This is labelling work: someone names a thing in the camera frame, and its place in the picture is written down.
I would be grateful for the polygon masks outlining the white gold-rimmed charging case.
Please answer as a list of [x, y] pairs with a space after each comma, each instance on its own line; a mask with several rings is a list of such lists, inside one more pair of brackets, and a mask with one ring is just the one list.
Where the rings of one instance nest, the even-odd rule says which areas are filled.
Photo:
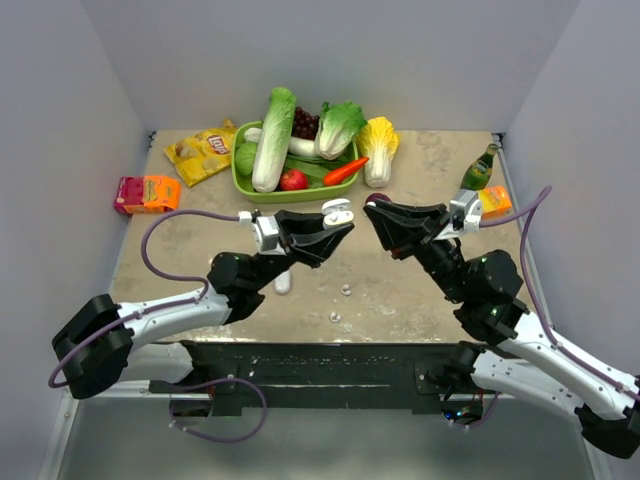
[[351, 210], [351, 201], [346, 198], [338, 198], [325, 202], [321, 207], [323, 215], [323, 228], [329, 229], [352, 223], [354, 213]]

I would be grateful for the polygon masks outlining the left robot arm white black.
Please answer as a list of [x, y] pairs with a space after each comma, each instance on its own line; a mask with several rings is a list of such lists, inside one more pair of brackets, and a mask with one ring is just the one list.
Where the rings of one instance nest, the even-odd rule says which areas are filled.
[[267, 285], [296, 263], [320, 267], [354, 228], [354, 214], [344, 199], [318, 213], [241, 211], [230, 220], [251, 228], [257, 251], [221, 252], [204, 277], [170, 274], [153, 265], [148, 243], [154, 230], [147, 229], [140, 244], [147, 269], [199, 288], [132, 303], [116, 303], [108, 294], [91, 298], [52, 340], [58, 363], [49, 386], [66, 387], [76, 399], [144, 378], [176, 384], [185, 392], [200, 390], [207, 380], [205, 365], [184, 347], [162, 351], [160, 340], [247, 319], [263, 302]]

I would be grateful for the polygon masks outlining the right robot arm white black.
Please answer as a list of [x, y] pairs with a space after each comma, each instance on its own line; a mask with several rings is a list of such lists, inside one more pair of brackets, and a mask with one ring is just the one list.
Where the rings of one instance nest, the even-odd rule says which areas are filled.
[[629, 459], [639, 448], [639, 378], [609, 366], [557, 334], [517, 298], [525, 285], [504, 250], [467, 260], [462, 236], [486, 226], [468, 190], [448, 205], [414, 207], [371, 195], [364, 206], [384, 250], [413, 257], [456, 305], [463, 329], [480, 341], [445, 369], [459, 393], [500, 391], [574, 419], [599, 450]]

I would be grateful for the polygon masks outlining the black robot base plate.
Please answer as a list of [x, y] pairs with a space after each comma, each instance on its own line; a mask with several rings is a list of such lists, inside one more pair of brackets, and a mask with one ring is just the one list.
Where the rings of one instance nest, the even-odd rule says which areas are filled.
[[484, 348], [458, 344], [186, 343], [193, 370], [154, 394], [192, 394], [217, 416], [243, 408], [409, 410], [478, 416], [494, 393], [471, 380]]

